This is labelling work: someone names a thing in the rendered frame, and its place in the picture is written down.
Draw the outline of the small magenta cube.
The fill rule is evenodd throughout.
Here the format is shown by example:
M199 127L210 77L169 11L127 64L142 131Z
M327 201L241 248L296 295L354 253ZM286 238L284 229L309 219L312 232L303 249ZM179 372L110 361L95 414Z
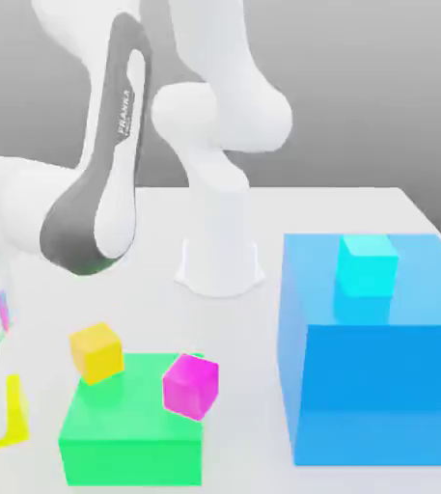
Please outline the small magenta cube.
M219 393L219 365L203 357L181 353L162 376L166 410L200 422Z

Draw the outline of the small cyan cube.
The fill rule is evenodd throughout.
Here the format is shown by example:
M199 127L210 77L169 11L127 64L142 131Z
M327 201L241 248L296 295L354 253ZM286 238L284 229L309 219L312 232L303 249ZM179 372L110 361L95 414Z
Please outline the small cyan cube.
M343 234L336 277L350 297L391 297L399 254L386 234Z

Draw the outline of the large blue box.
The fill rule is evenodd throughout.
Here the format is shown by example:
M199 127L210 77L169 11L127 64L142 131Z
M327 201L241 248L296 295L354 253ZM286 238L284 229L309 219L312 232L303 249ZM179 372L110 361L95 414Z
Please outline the large blue box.
M441 466L441 238L394 234L389 297L337 281L343 238L284 237L277 360L294 464Z

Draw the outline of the small yellow cube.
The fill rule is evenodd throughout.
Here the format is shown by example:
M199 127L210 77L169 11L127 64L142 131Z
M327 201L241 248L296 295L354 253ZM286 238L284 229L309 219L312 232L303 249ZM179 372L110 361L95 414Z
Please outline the small yellow cube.
M6 431L0 449L29 439L28 400L18 374L6 377Z

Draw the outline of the small orange cube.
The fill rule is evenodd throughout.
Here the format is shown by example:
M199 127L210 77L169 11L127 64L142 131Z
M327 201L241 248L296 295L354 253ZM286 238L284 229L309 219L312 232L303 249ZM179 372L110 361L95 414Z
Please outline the small orange cube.
M122 342L104 322L71 334L69 345L73 363L89 386L124 370Z

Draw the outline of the large green box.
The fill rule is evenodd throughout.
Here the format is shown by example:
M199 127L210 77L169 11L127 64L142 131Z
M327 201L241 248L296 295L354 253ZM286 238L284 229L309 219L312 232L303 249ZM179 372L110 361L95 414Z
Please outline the large green box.
M70 486L198 486L203 426L166 410L162 376L176 353L126 353L124 371L80 379L58 445Z

